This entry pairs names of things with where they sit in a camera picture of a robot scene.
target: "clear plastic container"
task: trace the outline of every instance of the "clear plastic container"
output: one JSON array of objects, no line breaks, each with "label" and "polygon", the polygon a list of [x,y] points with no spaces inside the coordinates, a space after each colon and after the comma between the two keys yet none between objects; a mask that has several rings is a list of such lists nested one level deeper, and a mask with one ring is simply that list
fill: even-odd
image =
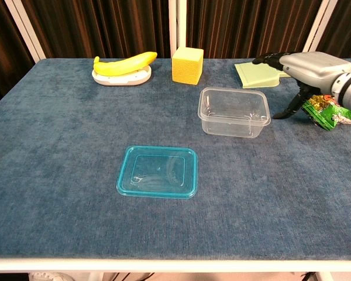
[{"label": "clear plastic container", "polygon": [[191,198],[197,192],[197,163],[189,148],[130,146],[117,191],[128,196]]},{"label": "clear plastic container", "polygon": [[205,88],[198,115],[204,132],[213,135],[255,138],[270,123],[267,98],[253,90]]}]

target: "yellow banana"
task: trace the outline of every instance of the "yellow banana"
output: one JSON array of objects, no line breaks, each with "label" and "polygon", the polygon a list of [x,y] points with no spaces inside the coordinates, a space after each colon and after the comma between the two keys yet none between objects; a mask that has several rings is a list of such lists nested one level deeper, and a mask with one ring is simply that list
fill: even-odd
[{"label": "yellow banana", "polygon": [[112,61],[110,63],[99,61],[100,58],[96,57],[94,60],[94,70],[97,74],[103,76],[123,75],[148,66],[156,57],[156,52],[145,52],[126,60]]}]

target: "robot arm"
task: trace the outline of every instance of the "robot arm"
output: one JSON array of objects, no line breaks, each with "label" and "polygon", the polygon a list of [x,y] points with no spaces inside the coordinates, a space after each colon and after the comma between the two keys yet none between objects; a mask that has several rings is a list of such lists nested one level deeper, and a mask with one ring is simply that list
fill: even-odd
[{"label": "robot arm", "polygon": [[299,93],[284,112],[273,119],[285,119],[297,112],[313,95],[332,94],[337,103],[351,110],[351,63],[321,52],[268,53],[253,60],[267,63],[294,77]]}]

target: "table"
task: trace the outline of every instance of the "table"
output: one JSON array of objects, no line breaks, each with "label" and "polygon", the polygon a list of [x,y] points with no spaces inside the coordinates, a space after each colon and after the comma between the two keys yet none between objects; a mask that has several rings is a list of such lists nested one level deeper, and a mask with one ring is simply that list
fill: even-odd
[{"label": "table", "polygon": [[[351,271],[351,125],[202,130],[201,90],[241,88],[246,61],[206,59],[193,86],[157,59],[136,87],[98,85],[91,59],[38,62],[0,101],[0,270]],[[274,114],[298,88],[259,90]],[[130,145],[194,149],[196,195],[118,194]]]}]

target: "teal container lid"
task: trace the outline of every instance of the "teal container lid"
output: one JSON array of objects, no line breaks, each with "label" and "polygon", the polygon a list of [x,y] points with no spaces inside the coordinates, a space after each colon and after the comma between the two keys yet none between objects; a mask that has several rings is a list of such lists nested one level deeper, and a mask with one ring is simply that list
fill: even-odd
[{"label": "teal container lid", "polygon": [[197,154],[190,148],[130,146],[117,191],[127,196],[188,199],[197,192]]}]

